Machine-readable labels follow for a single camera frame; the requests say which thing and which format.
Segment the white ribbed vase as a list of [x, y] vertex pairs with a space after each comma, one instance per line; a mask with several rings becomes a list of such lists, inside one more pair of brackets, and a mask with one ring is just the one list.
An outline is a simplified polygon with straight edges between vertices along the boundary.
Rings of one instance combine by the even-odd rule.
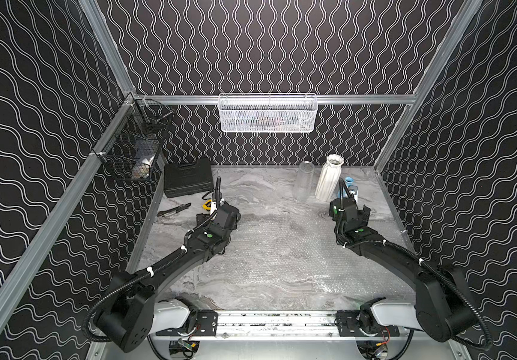
[[330, 154], [321, 168], [320, 177], [315, 189], [315, 198], [320, 201], [329, 201], [342, 173], [344, 158], [337, 154]]

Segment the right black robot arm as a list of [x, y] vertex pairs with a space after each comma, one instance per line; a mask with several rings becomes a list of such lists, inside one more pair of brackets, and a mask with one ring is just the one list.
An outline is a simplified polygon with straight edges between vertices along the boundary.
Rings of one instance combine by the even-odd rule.
[[438, 266], [368, 226], [370, 208], [359, 209], [353, 199], [336, 198], [329, 204], [335, 222], [336, 243], [370, 259], [402, 279], [415, 292], [415, 302], [395, 314], [396, 305], [384, 298], [368, 301], [373, 326], [401, 326], [420, 330], [438, 342], [455, 341], [488, 351], [492, 336], [475, 307], [464, 274], [452, 265]]

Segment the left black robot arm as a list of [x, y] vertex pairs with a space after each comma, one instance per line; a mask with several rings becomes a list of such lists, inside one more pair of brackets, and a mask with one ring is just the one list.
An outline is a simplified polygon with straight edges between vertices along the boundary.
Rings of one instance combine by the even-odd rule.
[[193, 268], [223, 254], [240, 219], [236, 207], [220, 205], [187, 232], [182, 246], [170, 255], [132, 274], [116, 274], [84, 316], [83, 336], [95, 343], [113, 342], [126, 353], [133, 351], [152, 330], [158, 295]]

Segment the light blue ribbed vase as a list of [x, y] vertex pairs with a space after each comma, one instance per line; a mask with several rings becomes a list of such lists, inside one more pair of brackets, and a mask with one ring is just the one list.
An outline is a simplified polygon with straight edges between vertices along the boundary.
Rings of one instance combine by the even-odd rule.
[[347, 191], [348, 186], [353, 185], [353, 184], [356, 185], [356, 184], [354, 183], [354, 179], [350, 176], [345, 177], [344, 182], [345, 182], [345, 187], [343, 189], [343, 196], [346, 197], [346, 196], [348, 196], [348, 191]]

